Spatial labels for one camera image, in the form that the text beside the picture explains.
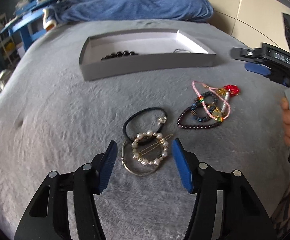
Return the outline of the pearl circle hair clip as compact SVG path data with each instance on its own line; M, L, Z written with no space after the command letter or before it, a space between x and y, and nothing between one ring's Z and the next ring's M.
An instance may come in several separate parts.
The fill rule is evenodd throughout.
M133 159L138 161L143 166L159 166L168 156L168 140L171 139L172 136L173 133L164 136L162 133L153 132L151 130L144 133L138 133L131 144ZM139 151L138 148L140 143L144 139L153 139L154 142ZM147 155L157 148L159 149L159 154L154 156L152 159L148 158Z

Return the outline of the silver bangle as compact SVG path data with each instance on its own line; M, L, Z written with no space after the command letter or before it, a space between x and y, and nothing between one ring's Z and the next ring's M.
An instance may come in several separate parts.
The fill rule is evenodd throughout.
M149 176L159 170L161 166L161 164L144 166L137 160L133 159L130 143L127 140L123 142L123 145L121 147L120 158L124 168L131 174L138 177Z

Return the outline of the red bead gold charm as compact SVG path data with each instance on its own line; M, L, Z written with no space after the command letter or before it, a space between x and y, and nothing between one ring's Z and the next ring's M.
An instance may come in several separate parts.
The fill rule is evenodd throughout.
M236 85L225 85L218 90L218 93L221 95L225 95L227 92L229 92L230 97L234 97L240 93L240 89Z

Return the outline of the pearl bar hair clip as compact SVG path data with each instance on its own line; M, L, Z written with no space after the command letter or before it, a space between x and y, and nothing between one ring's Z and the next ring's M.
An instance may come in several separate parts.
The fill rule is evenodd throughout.
M229 102L229 99L230 99L230 92L227 91L226 94L225 94L225 97L224 97L224 102L223 102L223 105L221 107L221 113L225 113L226 112L226 109L227 109L227 103Z

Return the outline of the white wardrobe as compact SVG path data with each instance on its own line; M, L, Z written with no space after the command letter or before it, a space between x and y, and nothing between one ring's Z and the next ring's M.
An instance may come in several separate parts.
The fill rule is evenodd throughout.
M255 48L262 42L288 50L283 15L290 0L209 0L214 9L209 23Z

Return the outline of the grey bed blanket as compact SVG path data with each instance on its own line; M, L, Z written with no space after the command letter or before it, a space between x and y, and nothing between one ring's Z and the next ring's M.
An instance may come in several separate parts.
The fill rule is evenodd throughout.
M209 68L166 69L86 82L79 55L88 37L123 29L172 28L216 52ZM244 47L212 25L167 20L87 22L58 27L25 53L0 94L0 229L13 238L32 196L48 172L75 171L104 152L124 132L133 137L158 126L158 111L129 120L148 107L168 117L163 134L214 169L242 171L268 214L290 178L284 145L281 98L284 87L245 70L230 57ZM214 87L233 84L231 114L219 127L184 130L177 119L195 98L192 81Z

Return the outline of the blue towel blanket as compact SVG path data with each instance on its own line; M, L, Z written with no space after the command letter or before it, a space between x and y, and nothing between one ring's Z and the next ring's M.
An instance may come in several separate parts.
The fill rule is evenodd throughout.
M49 6L47 18L58 24L151 19L206 22L213 13L208 0L68 0Z

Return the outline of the grey cardboard tray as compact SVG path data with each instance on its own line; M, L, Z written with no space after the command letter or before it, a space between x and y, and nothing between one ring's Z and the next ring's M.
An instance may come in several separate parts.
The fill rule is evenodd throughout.
M173 53L177 48L191 53ZM178 29L131 29L88 37L79 66L85 81L152 70L211 67L216 53Z

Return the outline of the blue desk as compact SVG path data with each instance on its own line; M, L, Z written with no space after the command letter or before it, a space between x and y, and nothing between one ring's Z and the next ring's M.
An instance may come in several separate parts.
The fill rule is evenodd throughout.
M36 0L33 0L29 2L22 9L16 10L16 20L7 23L0 31L0 34L7 31L9 36L12 36L19 32L24 50L27 51L38 38L47 32L42 29L33 33L29 30L31 24L36 20L43 18L43 9L51 4L57 3L58 1L59 0L47 0L45 2L37 2Z

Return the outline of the white shelf rack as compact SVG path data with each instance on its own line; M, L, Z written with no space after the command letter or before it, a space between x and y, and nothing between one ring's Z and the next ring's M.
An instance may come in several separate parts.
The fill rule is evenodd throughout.
M3 30L7 24L6 14L0 13L0 52L9 69L14 69L19 60L16 44L7 30Z

